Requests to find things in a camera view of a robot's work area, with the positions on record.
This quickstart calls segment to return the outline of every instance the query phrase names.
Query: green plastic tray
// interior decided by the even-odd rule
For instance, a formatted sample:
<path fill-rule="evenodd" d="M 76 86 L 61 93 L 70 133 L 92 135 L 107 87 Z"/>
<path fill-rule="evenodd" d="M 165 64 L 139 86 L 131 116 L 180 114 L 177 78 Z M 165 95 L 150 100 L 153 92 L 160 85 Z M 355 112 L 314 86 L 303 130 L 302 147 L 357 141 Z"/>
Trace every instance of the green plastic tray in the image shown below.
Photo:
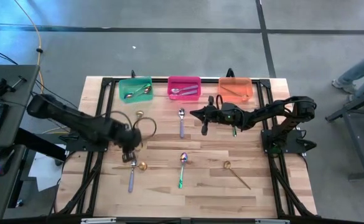
<path fill-rule="evenodd" d="M 142 94 L 131 98 L 124 98 L 126 94 L 133 93 L 148 83 L 152 85 L 151 77 L 129 78 L 119 81 L 119 98 L 125 103 L 137 103 L 152 100 L 152 97 L 154 96 L 153 86 L 151 86 L 151 91 L 147 94 Z"/>

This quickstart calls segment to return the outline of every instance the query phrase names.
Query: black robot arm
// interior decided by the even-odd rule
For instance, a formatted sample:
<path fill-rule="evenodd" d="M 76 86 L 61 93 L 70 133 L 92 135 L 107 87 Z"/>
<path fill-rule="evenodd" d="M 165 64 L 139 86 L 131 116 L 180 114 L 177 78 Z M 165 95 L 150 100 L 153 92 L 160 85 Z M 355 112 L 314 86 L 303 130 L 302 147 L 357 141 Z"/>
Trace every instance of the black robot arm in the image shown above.
<path fill-rule="evenodd" d="M 307 96 L 292 96 L 286 100 L 276 100 L 252 112 L 243 111 L 233 103 L 222 103 L 222 108 L 216 107 L 213 105 L 212 96 L 208 101 L 208 106 L 190 112 L 203 123 L 203 135 L 207 135 L 209 122 L 236 126 L 244 131 L 251 129 L 260 121 L 274 116 L 284 116 L 286 119 L 281 124 L 272 127 L 272 139 L 278 145 L 285 143 L 287 134 L 299 123 L 313 119 L 316 108 L 314 100 Z M 292 111 L 286 108 L 286 104 L 289 103 L 294 103 Z"/>
<path fill-rule="evenodd" d="M 141 142 L 141 133 L 137 128 L 129 127 L 115 119 L 102 116 L 92 117 L 57 101 L 52 95 L 35 95 L 27 107 L 29 115 L 41 119 L 53 119 L 62 123 L 86 141 L 98 143 L 111 141 L 122 147 L 123 161 L 136 158 L 134 148 Z"/>

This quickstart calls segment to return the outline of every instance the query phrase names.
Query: wooden table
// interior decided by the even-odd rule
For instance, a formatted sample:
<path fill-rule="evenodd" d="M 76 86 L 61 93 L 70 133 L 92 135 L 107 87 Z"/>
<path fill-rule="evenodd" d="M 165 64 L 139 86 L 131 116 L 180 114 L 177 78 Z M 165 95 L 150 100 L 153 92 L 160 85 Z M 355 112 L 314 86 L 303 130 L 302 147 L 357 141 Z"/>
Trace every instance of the wooden table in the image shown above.
<path fill-rule="evenodd" d="M 87 77 L 79 110 L 94 115 L 102 77 Z M 286 79 L 273 78 L 271 86 L 274 100 L 289 97 Z M 201 122 L 187 113 L 185 137 L 179 137 L 180 107 L 186 112 L 197 110 L 208 103 L 208 96 L 217 95 L 217 84 L 203 83 L 198 101 L 172 101 L 167 97 L 167 84 L 154 83 L 154 99 L 144 103 L 125 104 L 116 88 L 112 110 L 120 110 L 135 122 L 137 110 L 156 120 L 157 133 L 144 142 L 138 152 L 138 161 L 144 161 L 146 171 L 135 169 L 134 190 L 128 193 L 129 169 L 115 169 L 122 163 L 120 148 L 110 144 L 105 153 L 96 199 L 95 216 L 109 217 L 194 217 L 194 218 L 276 218 L 273 189 L 268 158 L 263 153 L 259 132 L 262 123 L 237 133 L 233 137 L 229 126 L 209 124 L 208 135 L 201 135 Z M 252 111 L 259 108 L 256 88 L 254 97 L 238 106 Z M 119 114 L 112 118 L 127 122 Z M 153 131 L 150 121 L 141 121 L 143 137 Z M 185 166 L 184 186 L 178 188 L 180 175 L 179 156 L 189 155 Z M 79 188 L 86 161 L 86 152 L 75 153 L 65 164 L 57 193 L 60 210 Z M 286 164 L 292 189 L 302 203 L 316 213 L 306 165 L 301 157 L 286 154 Z M 247 189 L 229 170 L 223 169 L 224 161 L 231 161 L 238 173 L 252 190 Z M 85 207 L 90 189 L 85 197 Z M 284 211 L 287 211 L 285 194 L 281 190 Z"/>

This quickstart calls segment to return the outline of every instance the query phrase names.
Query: orange plastic tray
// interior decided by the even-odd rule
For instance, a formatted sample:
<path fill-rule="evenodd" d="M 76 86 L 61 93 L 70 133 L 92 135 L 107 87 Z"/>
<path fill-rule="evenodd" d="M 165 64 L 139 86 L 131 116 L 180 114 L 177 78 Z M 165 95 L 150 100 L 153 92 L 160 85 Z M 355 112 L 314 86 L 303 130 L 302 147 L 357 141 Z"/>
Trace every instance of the orange plastic tray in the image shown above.
<path fill-rule="evenodd" d="M 253 96 L 250 78 L 219 78 L 218 92 L 224 101 L 248 101 Z"/>

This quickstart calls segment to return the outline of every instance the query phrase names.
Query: concrete floor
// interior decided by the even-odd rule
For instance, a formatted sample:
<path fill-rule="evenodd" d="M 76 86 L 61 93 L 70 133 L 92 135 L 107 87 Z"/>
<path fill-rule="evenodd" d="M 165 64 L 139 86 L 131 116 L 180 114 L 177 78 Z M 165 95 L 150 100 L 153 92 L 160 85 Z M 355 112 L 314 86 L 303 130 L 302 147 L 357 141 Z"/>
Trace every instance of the concrete floor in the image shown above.
<path fill-rule="evenodd" d="M 47 26 L 260 28 L 255 0 L 20 2 L 37 24 Z M 364 30 L 364 0 L 261 2 L 268 29 Z M 29 21 L 7 0 L 0 1 L 0 24 Z M 75 104 L 87 75 L 129 75 L 134 69 L 138 75 L 222 77 L 232 67 L 238 77 L 269 77 L 261 34 L 41 32 L 41 36 L 45 86 Z M 306 138 L 318 144 L 307 160 L 319 215 L 364 222 L 364 180 L 347 180 L 362 167 L 342 121 L 329 124 L 324 119 L 345 101 L 346 95 L 330 82 L 364 57 L 364 35 L 270 34 L 269 46 L 276 76 L 287 78 L 291 95 L 307 95 L 318 104 L 315 120 L 301 127 L 307 130 Z M 0 31 L 0 52 L 18 63 L 36 63 L 36 47 L 35 32 Z M 7 63 L 0 58 L 0 64 Z M 25 116 L 22 127 L 41 133 L 55 126 Z M 33 182 L 24 191 L 31 187 L 36 187 Z M 54 191 L 36 194 L 39 201 L 26 201 L 35 210 L 7 212 L 8 217 L 46 214 Z"/>

